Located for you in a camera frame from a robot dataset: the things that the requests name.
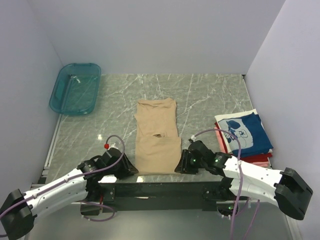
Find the beige t shirt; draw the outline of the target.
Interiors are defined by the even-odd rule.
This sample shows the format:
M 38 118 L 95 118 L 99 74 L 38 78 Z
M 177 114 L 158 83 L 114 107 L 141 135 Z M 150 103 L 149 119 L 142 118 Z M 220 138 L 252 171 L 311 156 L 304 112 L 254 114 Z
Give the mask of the beige t shirt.
M 140 99 L 136 107 L 135 167 L 141 175 L 173 174 L 182 152 L 176 101 Z

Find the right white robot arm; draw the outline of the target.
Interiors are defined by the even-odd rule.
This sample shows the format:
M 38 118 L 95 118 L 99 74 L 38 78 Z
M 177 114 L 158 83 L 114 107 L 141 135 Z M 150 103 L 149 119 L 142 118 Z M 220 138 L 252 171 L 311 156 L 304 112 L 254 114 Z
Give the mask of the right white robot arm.
M 221 182 L 206 190 L 205 198 L 218 202 L 235 200 L 237 195 L 261 200 L 277 206 L 285 215 L 303 220 L 313 190 L 292 168 L 269 169 L 223 152 L 212 152 L 200 141 L 192 141 L 184 149 L 175 168 L 176 173 L 195 175 L 199 169 L 221 176 Z

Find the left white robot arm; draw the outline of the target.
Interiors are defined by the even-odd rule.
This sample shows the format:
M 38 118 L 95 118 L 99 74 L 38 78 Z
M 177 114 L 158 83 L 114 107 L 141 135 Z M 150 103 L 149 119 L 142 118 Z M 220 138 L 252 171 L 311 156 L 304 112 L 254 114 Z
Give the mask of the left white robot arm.
M 39 188 L 9 193 L 0 208 L 4 237 L 18 240 L 28 234 L 41 217 L 77 201 L 93 201 L 102 196 L 100 180 L 113 175 L 122 180 L 139 171 L 125 153 L 111 147 L 103 155 L 81 162 L 66 175 Z

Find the black base beam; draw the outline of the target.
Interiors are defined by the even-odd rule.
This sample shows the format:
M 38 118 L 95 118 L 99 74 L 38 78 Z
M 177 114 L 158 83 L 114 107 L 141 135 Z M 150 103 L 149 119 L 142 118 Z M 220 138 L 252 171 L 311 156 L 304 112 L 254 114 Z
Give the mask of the black base beam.
M 216 211 L 217 204 L 234 202 L 231 182 L 101 183 L 85 199 L 102 202 L 115 211 L 203 210 Z

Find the blue white folded shirt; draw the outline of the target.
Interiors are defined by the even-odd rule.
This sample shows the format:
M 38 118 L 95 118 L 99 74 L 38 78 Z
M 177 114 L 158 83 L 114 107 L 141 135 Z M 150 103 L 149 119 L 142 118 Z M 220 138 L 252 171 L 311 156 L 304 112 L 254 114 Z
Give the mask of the blue white folded shirt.
M 222 139 L 228 153 L 251 157 L 273 152 L 273 146 L 265 132 L 256 109 L 221 114 L 215 117 L 218 127 L 223 130 Z

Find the pink folded shirt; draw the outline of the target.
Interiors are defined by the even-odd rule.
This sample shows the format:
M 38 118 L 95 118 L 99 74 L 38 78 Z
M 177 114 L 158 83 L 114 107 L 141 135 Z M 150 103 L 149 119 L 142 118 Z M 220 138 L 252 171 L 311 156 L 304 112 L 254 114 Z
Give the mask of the pink folded shirt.
M 227 146 L 222 138 L 222 133 L 220 131 L 215 131 L 215 134 L 217 137 L 220 151 L 223 153 L 227 153 Z M 248 156 L 248 157 L 241 157 L 240 159 L 246 163 L 267 168 L 270 166 L 270 158 L 272 156 L 273 156 L 272 153 L 268 152 L 266 154 L 258 154 L 258 155 Z

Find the red folded shirt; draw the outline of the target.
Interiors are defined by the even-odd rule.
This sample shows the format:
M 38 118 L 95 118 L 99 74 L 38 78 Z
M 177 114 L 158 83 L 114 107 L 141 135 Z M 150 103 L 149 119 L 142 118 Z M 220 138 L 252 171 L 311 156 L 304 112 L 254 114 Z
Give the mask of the red folded shirt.
M 231 135 L 220 131 L 216 133 L 222 152 L 237 156 L 241 149 L 240 159 L 248 163 L 267 162 L 272 156 L 273 146 L 258 120 L 224 119 L 214 124 L 216 129 L 231 133 Z

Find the teal plastic basket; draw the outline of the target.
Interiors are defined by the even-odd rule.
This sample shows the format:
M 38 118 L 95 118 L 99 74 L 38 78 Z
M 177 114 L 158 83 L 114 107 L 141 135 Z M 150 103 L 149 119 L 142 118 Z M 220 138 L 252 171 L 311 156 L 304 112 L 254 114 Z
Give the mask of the teal plastic basket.
M 58 73 L 49 100 L 50 108 L 61 115 L 90 114 L 96 105 L 101 68 L 95 63 L 71 63 Z

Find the aluminium frame rail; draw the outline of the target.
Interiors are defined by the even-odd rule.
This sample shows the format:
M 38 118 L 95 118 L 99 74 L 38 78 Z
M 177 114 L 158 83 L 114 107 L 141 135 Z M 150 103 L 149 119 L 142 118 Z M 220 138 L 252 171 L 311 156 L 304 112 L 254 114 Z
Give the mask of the aluminium frame rail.
M 52 139 L 51 139 L 51 142 L 50 142 L 50 145 L 49 145 L 49 149 L 48 149 L 47 156 L 46 156 L 46 159 L 45 159 L 45 162 L 44 162 L 44 166 L 43 166 L 42 171 L 41 171 L 41 175 L 40 175 L 39 179 L 35 183 L 32 183 L 32 185 L 30 187 L 31 189 L 40 187 L 40 186 L 42 186 L 42 185 L 44 185 L 46 183 L 46 179 L 48 177 L 48 173 L 49 173 L 49 170 L 50 170 L 50 166 L 51 166 L 54 150 L 55 150 L 55 147 L 56 147 L 56 144 L 57 144 L 57 136 L 58 136 L 58 133 L 59 133 L 59 130 L 60 130 L 61 119 L 62 119 L 62 115 L 60 114 L 58 116 L 58 120 L 57 120 L 55 129 L 54 129 L 54 132 L 53 132 L 53 136 L 52 136 Z

